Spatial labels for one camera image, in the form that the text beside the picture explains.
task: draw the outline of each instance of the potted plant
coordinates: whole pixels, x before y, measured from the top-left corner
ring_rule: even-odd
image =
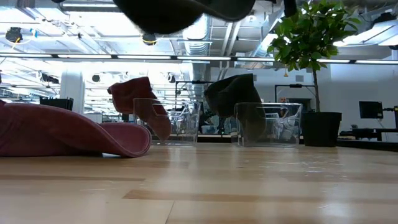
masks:
[[[302,127],[306,146],[336,146],[341,113],[321,113],[317,71],[327,65],[319,59],[338,55],[334,42],[357,32],[355,24],[361,21],[351,17],[340,2],[304,2],[302,10],[282,19],[276,28],[277,38],[268,48],[275,50],[275,61],[287,66],[289,71],[312,69],[315,86],[316,113],[303,114]]]

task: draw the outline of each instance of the computer monitor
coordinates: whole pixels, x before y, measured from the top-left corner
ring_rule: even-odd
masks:
[[[383,105],[381,102],[360,101],[361,119],[383,119]]]

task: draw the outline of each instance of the transparent bin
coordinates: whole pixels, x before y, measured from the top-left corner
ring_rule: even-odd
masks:
[[[238,103],[232,140],[239,146],[296,147],[301,114],[297,103]]]
[[[159,114],[162,106],[167,114]],[[152,133],[154,145],[192,146],[198,142],[200,106],[200,103],[194,101],[136,98],[134,99],[134,120]],[[154,128],[170,127],[164,125],[165,119],[170,121],[171,135],[161,141]]]

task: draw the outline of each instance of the black flower pot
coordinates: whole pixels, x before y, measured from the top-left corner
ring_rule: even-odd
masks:
[[[315,147],[335,147],[341,113],[305,113],[302,119],[304,144]]]

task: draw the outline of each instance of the plant stem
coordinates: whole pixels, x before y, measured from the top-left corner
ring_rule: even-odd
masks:
[[[315,101],[317,103],[317,112],[321,112],[321,103],[319,100],[319,89],[318,89],[318,78],[317,78],[317,71],[312,70],[313,75],[313,85],[315,86]]]

